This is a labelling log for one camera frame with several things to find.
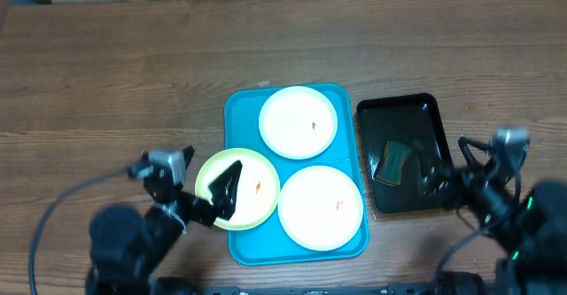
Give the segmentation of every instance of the wooden table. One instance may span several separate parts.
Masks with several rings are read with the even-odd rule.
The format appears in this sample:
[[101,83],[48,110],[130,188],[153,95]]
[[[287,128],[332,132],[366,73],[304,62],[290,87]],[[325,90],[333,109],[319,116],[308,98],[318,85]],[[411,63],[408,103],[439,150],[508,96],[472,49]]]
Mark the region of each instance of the wooden table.
[[[362,99],[430,92],[457,163],[459,135],[486,140],[499,126],[525,125],[532,148],[524,187],[567,180],[567,0],[12,7],[0,51],[0,292],[28,292],[30,237],[58,192],[142,150],[188,144],[197,149],[192,190],[199,168],[223,148],[224,101],[261,82],[336,82],[354,111]],[[452,213],[381,215],[364,185],[371,239],[356,259],[245,267],[230,257],[226,232],[193,225],[159,273],[242,288],[427,281],[469,233]],[[82,293],[89,219],[127,201],[144,210],[151,200],[140,182],[120,179],[55,212],[37,254],[41,294]],[[449,267],[489,279],[499,256],[481,238]]]

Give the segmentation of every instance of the rectangular blue tray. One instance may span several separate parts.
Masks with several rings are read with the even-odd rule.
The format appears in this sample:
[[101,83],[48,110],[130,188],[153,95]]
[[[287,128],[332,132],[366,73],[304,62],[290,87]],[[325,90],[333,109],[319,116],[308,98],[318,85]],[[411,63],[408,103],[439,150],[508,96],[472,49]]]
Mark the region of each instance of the rectangular blue tray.
[[[291,175],[304,167],[329,166],[344,172],[362,192],[361,165],[350,100],[346,91],[333,83],[307,85],[323,93],[335,106],[338,118],[337,135],[323,153],[311,159],[283,158],[271,151],[260,136],[260,109],[268,98],[281,88],[250,89],[234,93],[224,105],[224,146],[246,148],[266,157],[278,173],[283,187]],[[311,260],[335,260],[360,255],[370,240],[366,209],[359,230],[347,244],[327,252],[311,251],[297,245],[280,224],[277,209],[261,225],[243,231],[229,231],[229,249],[236,261],[244,265],[282,264]]]

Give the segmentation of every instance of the round plate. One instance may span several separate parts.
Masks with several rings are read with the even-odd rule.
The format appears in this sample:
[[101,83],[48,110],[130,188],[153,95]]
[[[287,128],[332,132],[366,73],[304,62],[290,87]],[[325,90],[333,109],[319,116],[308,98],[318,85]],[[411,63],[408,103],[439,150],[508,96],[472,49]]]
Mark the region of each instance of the round plate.
[[285,183],[278,215],[295,243],[315,251],[346,244],[362,223],[363,203],[356,184],[333,167],[299,170]]
[[289,87],[273,94],[260,111],[266,145],[288,159],[308,159],[323,152],[337,134],[337,112],[321,92]]
[[227,149],[213,155],[198,172],[195,195],[212,203],[209,184],[235,161],[242,162],[238,181],[237,207],[230,221],[217,218],[214,225],[223,229],[251,229],[276,210],[280,180],[276,169],[264,156],[248,149]]

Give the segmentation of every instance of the green-rimmed plate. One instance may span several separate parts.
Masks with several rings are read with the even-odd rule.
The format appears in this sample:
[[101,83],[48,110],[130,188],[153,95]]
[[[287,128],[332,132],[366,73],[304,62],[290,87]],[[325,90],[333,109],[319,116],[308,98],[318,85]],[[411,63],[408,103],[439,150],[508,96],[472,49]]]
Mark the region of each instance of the green-rimmed plate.
[[205,162],[195,181],[195,195],[212,203],[209,184],[235,161],[242,162],[238,181],[237,210],[230,221],[217,218],[214,225],[223,229],[251,229],[263,223],[276,210],[280,179],[276,169],[256,151],[234,148],[220,151]]

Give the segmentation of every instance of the black tray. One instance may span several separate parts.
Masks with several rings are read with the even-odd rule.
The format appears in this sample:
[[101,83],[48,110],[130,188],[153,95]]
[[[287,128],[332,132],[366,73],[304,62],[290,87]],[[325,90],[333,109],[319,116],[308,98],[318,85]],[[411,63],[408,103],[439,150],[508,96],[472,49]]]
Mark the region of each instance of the black tray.
[[401,176],[391,172],[386,181],[381,170],[375,177],[377,169],[382,167],[388,142],[390,148],[396,148],[397,144],[407,145],[398,145],[398,157],[405,157],[404,152],[409,151],[410,144],[418,142],[423,148],[423,157],[452,162],[435,97],[423,93],[364,100],[358,104],[356,112],[377,210],[397,213],[440,208],[439,195],[424,195],[416,185],[418,166],[413,154],[408,155],[407,160],[399,158],[405,161]]

